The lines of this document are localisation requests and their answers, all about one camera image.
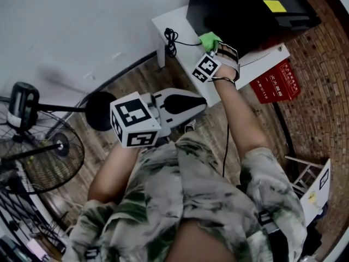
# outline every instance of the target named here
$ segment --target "wire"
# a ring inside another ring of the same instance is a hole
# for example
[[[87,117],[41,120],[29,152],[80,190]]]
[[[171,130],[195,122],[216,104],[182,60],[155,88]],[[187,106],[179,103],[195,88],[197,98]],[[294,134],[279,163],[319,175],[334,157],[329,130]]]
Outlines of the wire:
[[[186,44],[186,43],[182,43],[181,41],[176,41],[178,38],[178,33],[176,31],[173,31],[173,29],[171,29],[171,28],[166,28],[164,35],[168,41],[167,45],[165,46],[165,51],[166,51],[167,55],[171,58],[174,58],[177,54],[177,49],[176,49],[175,43],[186,45],[186,46],[200,46],[201,45],[201,43],[199,43],[199,44]]]
[[[227,124],[227,144],[225,146],[225,155],[224,155],[224,159],[223,159],[223,173],[222,173],[222,177],[224,177],[225,161],[227,160],[228,147],[229,147],[229,123]]]

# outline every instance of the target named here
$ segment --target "table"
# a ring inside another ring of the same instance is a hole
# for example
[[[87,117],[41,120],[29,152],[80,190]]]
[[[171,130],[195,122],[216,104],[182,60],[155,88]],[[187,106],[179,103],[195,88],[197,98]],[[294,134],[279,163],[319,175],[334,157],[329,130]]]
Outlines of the table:
[[[178,33],[178,41],[187,44],[197,44],[200,42],[197,34],[186,19],[188,6],[183,6],[166,14],[152,19],[156,28],[157,53],[159,67],[165,66],[165,45],[167,40],[164,36],[165,29],[171,28]],[[220,97],[212,82],[202,83],[192,76],[196,63],[205,53],[203,46],[186,46],[177,44],[176,59],[183,67],[184,71],[193,82],[196,89],[203,96],[209,107],[220,102]],[[240,79],[236,82],[236,88],[240,89],[250,83],[261,74],[290,56],[286,46],[280,44],[263,51],[250,52],[240,59]]]

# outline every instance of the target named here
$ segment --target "green glove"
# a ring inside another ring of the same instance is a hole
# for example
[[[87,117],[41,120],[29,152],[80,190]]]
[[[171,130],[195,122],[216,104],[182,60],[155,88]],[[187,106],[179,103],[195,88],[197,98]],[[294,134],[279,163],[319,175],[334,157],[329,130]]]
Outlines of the green glove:
[[[210,52],[215,48],[215,41],[222,41],[221,38],[219,38],[216,34],[213,32],[206,33],[204,35],[201,35],[199,37],[203,47],[205,48],[206,52]]]

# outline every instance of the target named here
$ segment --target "red sign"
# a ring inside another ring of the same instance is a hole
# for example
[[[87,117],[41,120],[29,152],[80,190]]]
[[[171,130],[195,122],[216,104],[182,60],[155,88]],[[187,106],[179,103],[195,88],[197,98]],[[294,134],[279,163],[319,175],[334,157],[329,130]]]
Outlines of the red sign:
[[[300,94],[298,82],[287,59],[260,75],[250,85],[262,104],[292,100]]]

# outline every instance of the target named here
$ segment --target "shirt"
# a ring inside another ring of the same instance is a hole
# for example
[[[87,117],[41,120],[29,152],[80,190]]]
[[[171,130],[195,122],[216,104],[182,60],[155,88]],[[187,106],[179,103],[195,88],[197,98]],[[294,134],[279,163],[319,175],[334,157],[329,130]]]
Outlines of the shirt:
[[[119,205],[86,202],[63,261],[164,261],[182,219],[196,219],[237,261],[273,261],[258,221],[267,212],[297,261],[306,238],[300,201],[267,148],[241,160],[238,189],[220,176],[210,148],[186,133],[140,155]]]

